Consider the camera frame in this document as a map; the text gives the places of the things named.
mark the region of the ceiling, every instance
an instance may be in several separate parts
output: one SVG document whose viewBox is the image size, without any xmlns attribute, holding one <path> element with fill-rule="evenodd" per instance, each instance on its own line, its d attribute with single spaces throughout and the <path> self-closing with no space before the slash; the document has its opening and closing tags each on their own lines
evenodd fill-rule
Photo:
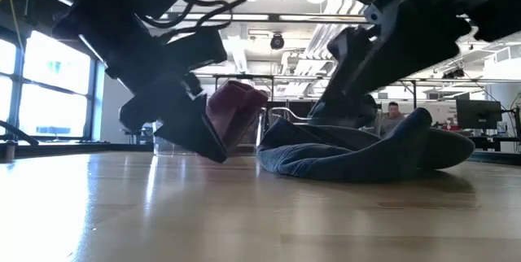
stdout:
<svg viewBox="0 0 521 262">
<path fill-rule="evenodd" d="M 171 9 L 171 14 L 182 13 L 186 4 L 179 2 Z M 194 7 L 192 14 L 204 13 L 212 8 Z M 283 76 L 327 76 L 332 73 L 335 62 L 326 50 L 327 42 L 345 27 L 357 24 L 317 24 L 317 23 L 272 23 L 261 18 L 263 14 L 309 14 L 309 15 L 361 15 L 365 7 L 354 0 L 250 0 L 235 8 L 237 21 L 221 30 L 221 37 L 229 54 L 227 62 L 198 70 L 199 73 L 270 74 Z M 195 22 L 184 22 L 178 27 L 191 26 Z M 160 30 L 151 28 L 153 35 Z M 285 40 L 282 50 L 271 50 L 269 43 L 274 33 L 281 33 Z M 444 72 L 455 67 L 464 67 L 466 74 L 473 78 L 483 75 L 484 59 L 500 50 L 521 44 L 516 34 L 492 44 L 475 41 L 472 33 L 462 37 L 458 44 L 461 54 L 454 59 L 413 74 L 414 78 L 441 78 Z M 201 79 L 204 85 L 214 85 L 213 79 Z M 274 94 L 277 97 L 318 96 L 327 81 L 277 81 Z M 258 88 L 267 91 L 270 83 L 256 81 Z"/>
</svg>

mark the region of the table surface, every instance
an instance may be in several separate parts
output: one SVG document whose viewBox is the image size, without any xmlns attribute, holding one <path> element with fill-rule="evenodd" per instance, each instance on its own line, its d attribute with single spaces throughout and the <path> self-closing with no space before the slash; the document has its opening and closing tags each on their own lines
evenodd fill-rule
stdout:
<svg viewBox="0 0 521 262">
<path fill-rule="evenodd" d="M 253 158 L 104 153 L 0 164 L 0 261 L 519 261 L 521 170 L 280 177 Z"/>
</svg>

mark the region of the blue cloth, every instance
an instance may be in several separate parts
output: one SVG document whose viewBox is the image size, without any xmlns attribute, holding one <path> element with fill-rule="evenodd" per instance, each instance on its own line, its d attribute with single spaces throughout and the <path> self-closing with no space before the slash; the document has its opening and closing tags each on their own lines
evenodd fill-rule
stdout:
<svg viewBox="0 0 521 262">
<path fill-rule="evenodd" d="M 419 108 L 381 139 L 357 129 L 293 125 L 280 119 L 266 132 L 257 157 L 267 171 L 282 175 L 385 182 L 415 177 L 422 170 L 447 168 L 470 156 L 472 141 L 434 131 L 431 122 L 429 112 Z M 455 150 L 452 154 L 439 150 L 447 138 L 453 145 L 448 148 Z"/>
</svg>

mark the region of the red cloth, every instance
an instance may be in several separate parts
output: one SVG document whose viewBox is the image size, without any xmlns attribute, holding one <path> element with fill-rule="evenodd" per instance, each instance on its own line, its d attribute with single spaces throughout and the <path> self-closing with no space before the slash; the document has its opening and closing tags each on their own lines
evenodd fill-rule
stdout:
<svg viewBox="0 0 521 262">
<path fill-rule="evenodd" d="M 208 100 L 206 114 L 226 149 L 232 151 L 267 103 L 265 92 L 238 81 L 227 81 Z"/>
</svg>

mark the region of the white wall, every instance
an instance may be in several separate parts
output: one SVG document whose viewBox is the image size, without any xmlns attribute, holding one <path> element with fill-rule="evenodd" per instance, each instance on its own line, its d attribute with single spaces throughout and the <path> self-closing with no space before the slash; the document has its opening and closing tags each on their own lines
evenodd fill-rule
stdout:
<svg viewBox="0 0 521 262">
<path fill-rule="evenodd" d="M 110 143 L 128 143 L 128 137 L 121 132 L 123 125 L 119 121 L 119 110 L 132 98 L 132 94 L 119 81 L 102 74 L 105 78 L 99 140 Z"/>
<path fill-rule="evenodd" d="M 495 63 L 493 59 L 489 59 L 485 61 L 484 74 L 486 78 L 519 80 L 521 79 L 521 59 L 507 59 L 499 63 Z M 514 104 L 513 107 L 515 107 L 515 105 L 521 107 L 521 100 L 518 98 L 518 95 L 521 93 L 521 84 L 491 84 L 487 85 L 487 90 L 494 97 L 489 98 L 489 100 L 496 99 L 501 103 L 503 108 L 510 109 L 512 103 Z M 513 125 L 516 125 L 514 117 L 511 114 L 503 114 L 503 121 L 508 125 L 508 133 L 514 136 L 515 127 Z M 516 148 L 513 143 L 501 144 L 501 151 L 503 152 L 514 152 Z"/>
</svg>

